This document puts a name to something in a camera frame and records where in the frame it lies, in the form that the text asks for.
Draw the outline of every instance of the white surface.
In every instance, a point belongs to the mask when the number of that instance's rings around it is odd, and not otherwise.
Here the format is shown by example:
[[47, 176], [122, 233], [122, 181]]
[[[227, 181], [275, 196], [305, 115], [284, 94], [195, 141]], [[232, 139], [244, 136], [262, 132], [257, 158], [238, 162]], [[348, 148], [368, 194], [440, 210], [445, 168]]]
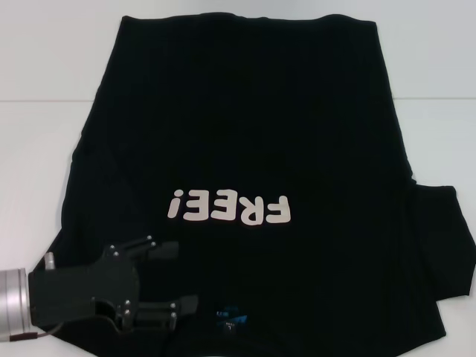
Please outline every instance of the white surface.
[[[396, 109], [415, 177], [454, 185], [476, 235], [474, 1], [0, 0], [0, 269], [32, 269], [60, 229], [71, 154], [91, 108], [60, 101], [94, 98], [122, 15], [210, 11], [376, 21], [393, 96], [406, 98]], [[19, 102], [5, 103], [12, 100]], [[474, 294], [443, 301], [440, 309], [448, 336], [408, 356], [476, 356]], [[2, 357], [31, 355], [90, 356], [51, 337], [0, 344]]]

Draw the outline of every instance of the black t-shirt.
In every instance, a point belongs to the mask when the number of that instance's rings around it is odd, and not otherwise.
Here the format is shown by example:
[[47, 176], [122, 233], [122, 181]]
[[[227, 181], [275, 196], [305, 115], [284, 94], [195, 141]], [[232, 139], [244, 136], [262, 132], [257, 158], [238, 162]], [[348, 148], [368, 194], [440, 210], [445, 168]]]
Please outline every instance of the black t-shirt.
[[[102, 320], [100, 357], [397, 356], [445, 335], [474, 241], [453, 187], [412, 179], [376, 24], [124, 17], [74, 151], [57, 266], [151, 234], [141, 300], [197, 294], [163, 336]], [[223, 323], [233, 316], [237, 330]]]

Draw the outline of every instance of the metal cylinder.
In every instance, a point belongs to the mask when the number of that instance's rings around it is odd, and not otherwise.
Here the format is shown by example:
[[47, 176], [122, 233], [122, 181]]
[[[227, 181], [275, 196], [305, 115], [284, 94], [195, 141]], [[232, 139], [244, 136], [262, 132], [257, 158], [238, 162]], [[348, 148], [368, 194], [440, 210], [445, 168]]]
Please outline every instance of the metal cylinder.
[[24, 332], [30, 332], [30, 298], [26, 271], [0, 271], [0, 341]]

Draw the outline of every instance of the white lettering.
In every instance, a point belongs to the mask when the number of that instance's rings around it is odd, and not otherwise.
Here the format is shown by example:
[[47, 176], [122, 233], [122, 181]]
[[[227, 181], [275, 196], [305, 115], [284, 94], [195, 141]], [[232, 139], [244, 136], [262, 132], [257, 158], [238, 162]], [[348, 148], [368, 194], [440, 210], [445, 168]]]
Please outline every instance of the white lettering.
[[187, 201], [187, 207], [198, 208], [199, 211], [186, 212], [184, 219], [187, 221], [205, 221], [208, 219], [208, 191], [190, 190], [188, 194], [190, 197], [199, 197], [199, 199]]
[[[241, 213], [241, 220], [243, 223], [246, 225], [261, 225], [263, 223], [265, 206], [261, 197], [258, 196], [254, 200], [254, 205], [246, 197], [240, 197], [239, 203], [245, 206], [245, 209]], [[250, 219], [250, 216], [253, 213], [256, 215], [256, 219], [254, 221]]]
[[169, 213], [167, 214], [167, 217], [169, 218], [175, 218], [177, 216], [180, 207], [180, 199], [178, 199], [177, 197], [181, 197], [184, 194], [184, 191], [177, 190], [173, 194], [176, 197], [170, 202]]
[[218, 190], [216, 194], [227, 197], [227, 199], [216, 199], [214, 202], [215, 206], [224, 207], [225, 212], [214, 210], [210, 215], [211, 218], [233, 221], [237, 217], [238, 192], [234, 190]]
[[270, 203], [268, 209], [278, 210], [280, 214], [269, 214], [266, 216], [267, 223], [287, 223], [291, 220], [291, 210], [289, 209], [288, 198], [286, 196], [280, 197], [280, 203]]

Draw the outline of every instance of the wire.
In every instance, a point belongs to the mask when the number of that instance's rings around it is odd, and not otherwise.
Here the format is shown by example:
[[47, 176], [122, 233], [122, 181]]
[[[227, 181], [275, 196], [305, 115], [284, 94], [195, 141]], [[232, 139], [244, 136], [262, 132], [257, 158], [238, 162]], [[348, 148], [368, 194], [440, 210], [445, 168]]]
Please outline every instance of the wire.
[[26, 332], [26, 333], [20, 333], [19, 335], [11, 335], [10, 336], [10, 342], [15, 342], [15, 341], [25, 341], [25, 340], [35, 340], [40, 337], [46, 337], [49, 335], [54, 335], [58, 331], [61, 330], [63, 327], [64, 323], [56, 325], [53, 329], [50, 331], [44, 332], [44, 333], [38, 333], [38, 332]]
[[64, 323], [62, 322], [61, 324], [57, 324], [53, 329], [49, 330], [48, 332], [39, 333], [38, 338], [49, 336], [49, 335], [54, 335], [55, 333], [57, 333], [58, 331], [61, 330], [63, 325], [64, 325]]

